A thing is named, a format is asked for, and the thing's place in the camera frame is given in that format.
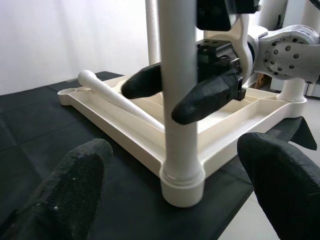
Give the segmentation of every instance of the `white plastic tray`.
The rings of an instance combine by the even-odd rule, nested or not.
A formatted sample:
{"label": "white plastic tray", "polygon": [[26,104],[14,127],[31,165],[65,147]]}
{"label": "white plastic tray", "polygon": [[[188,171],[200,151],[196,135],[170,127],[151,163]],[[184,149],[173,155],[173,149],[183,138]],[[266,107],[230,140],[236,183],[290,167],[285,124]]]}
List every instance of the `white plastic tray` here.
{"label": "white plastic tray", "polygon": [[[104,83],[121,94],[121,85],[130,76]],[[58,92],[62,105],[71,105],[118,144],[159,176],[165,160],[165,133],[108,102],[86,88],[69,88]],[[132,101],[156,120],[164,123],[162,95]],[[242,101],[232,100],[219,111],[199,121],[198,160],[209,177],[237,155],[237,140],[247,132],[264,133],[284,118],[301,116],[305,102],[293,103],[277,99],[277,94],[248,88]]]}

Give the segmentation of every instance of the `pole base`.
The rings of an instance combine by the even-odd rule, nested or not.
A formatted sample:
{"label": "pole base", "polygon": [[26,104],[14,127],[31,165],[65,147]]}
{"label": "pole base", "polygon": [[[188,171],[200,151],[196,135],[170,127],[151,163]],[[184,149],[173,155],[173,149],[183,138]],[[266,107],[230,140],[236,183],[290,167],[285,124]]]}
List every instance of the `pole base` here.
{"label": "pole base", "polygon": [[188,185],[176,185],[168,181],[164,176],[163,169],[160,169],[159,177],[164,199],[171,205],[179,208],[189,208],[198,204],[204,194],[205,171],[202,170],[201,176],[196,181]]}

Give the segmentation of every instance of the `black cloth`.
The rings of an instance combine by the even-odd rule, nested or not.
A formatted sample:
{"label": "black cloth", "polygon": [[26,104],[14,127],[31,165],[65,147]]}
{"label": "black cloth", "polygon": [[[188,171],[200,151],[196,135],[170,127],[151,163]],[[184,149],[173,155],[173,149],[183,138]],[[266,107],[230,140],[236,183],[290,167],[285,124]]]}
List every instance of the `black cloth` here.
{"label": "black cloth", "polygon": [[285,142],[291,141],[306,149],[317,150],[318,147],[303,116],[285,118],[271,128],[267,134]]}
{"label": "black cloth", "polygon": [[102,138],[111,144],[113,160],[89,239],[217,239],[253,191],[239,160],[206,180],[198,205],[171,206],[158,177],[73,107],[60,104],[57,91],[75,87],[77,81],[61,82],[0,96],[0,223],[26,203],[68,151]]}

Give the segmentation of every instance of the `white plastic rod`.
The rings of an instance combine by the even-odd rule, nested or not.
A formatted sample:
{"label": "white plastic rod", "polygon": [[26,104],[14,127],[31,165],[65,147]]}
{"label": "white plastic rod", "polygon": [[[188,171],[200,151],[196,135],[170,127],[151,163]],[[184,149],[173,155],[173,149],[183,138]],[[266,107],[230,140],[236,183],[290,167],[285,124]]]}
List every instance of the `white plastic rod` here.
{"label": "white plastic rod", "polygon": [[100,96],[105,98],[108,102],[118,106],[119,108],[127,111],[128,113],[140,118],[151,126],[155,127],[161,132],[165,131],[164,125],[143,111],[137,105],[124,96],[113,90],[110,86],[100,81],[97,76],[89,70],[84,70],[78,75],[79,83],[87,88],[97,92]]}
{"label": "white plastic rod", "polygon": [[164,198],[186,208],[202,199],[205,172],[197,158],[197,123],[180,125],[171,114],[197,83],[196,0],[159,0],[158,11],[166,143],[159,177]]}
{"label": "white plastic rod", "polygon": [[158,0],[145,0],[149,65],[160,62]]}
{"label": "white plastic rod", "polygon": [[305,90],[306,83],[303,79],[286,80],[278,99],[291,103],[303,103],[306,100]]}

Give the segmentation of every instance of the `white vertical pole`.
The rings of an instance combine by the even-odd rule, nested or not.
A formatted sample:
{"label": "white vertical pole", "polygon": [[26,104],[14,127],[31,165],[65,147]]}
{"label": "white vertical pole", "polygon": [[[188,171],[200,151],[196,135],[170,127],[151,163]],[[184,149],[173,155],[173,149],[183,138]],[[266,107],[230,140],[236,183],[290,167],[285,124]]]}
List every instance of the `white vertical pole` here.
{"label": "white vertical pole", "polygon": [[318,33],[320,31],[320,11],[309,0],[305,3],[300,24],[309,26]]}
{"label": "white vertical pole", "polygon": [[160,62],[158,0],[145,0],[149,65]]}
{"label": "white vertical pole", "polygon": [[196,0],[159,0],[158,11],[166,143],[159,176],[164,198],[185,208],[201,200],[205,172],[197,157],[197,123],[180,125],[171,114],[197,83]]}
{"label": "white vertical pole", "polygon": [[306,83],[301,78],[286,80],[278,99],[286,102],[302,103],[306,100],[305,89]]}

